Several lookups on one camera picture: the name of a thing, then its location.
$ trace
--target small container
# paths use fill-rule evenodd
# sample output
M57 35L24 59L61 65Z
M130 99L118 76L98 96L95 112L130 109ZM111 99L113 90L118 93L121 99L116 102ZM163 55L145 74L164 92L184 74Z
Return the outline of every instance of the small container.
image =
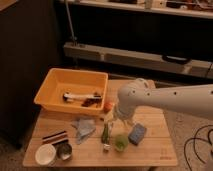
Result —
M56 160L56 149L52 144L41 145L35 154L36 162L41 166L49 166Z
M129 140L126 134L118 134L114 139L114 147L117 151L123 152L128 146Z
M61 144L57 148L57 156L62 160L67 160L72 156L72 146L68 143Z
M104 72L52 68L43 81L34 102L47 110L72 114L98 115L104 108L108 74ZM67 103L66 92L84 95L99 93L102 97L97 105L84 107L82 101Z

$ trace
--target black cabinet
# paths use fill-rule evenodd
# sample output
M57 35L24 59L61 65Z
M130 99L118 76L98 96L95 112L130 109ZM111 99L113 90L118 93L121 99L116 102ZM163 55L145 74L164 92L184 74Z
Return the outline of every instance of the black cabinet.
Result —
M0 134L16 144L35 119L33 98L61 66L52 0L20 0L0 12Z

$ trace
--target small bowl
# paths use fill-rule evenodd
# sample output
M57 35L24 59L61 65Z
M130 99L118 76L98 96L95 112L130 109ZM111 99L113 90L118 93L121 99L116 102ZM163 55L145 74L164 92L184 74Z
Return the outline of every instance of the small bowl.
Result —
M67 160L72 156L72 146L68 143L61 144L57 148L57 156L62 160Z
M49 166L55 162L56 149L52 144L41 145L35 154L36 162L41 166Z

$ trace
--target green cup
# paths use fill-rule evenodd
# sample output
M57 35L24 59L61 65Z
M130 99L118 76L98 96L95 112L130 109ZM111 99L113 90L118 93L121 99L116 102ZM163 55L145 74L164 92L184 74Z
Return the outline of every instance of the green cup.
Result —
M114 147L117 151L123 152L128 146L129 140L128 136L125 134L118 134L115 136Z

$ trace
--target blue sponge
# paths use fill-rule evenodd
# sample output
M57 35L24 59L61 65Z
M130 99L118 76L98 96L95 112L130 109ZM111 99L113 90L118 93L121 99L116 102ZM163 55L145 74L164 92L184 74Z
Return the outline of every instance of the blue sponge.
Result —
M145 133L146 133L146 128L138 123L133 127L132 131L130 132L128 136L128 139L132 144L138 145L139 142L143 139Z

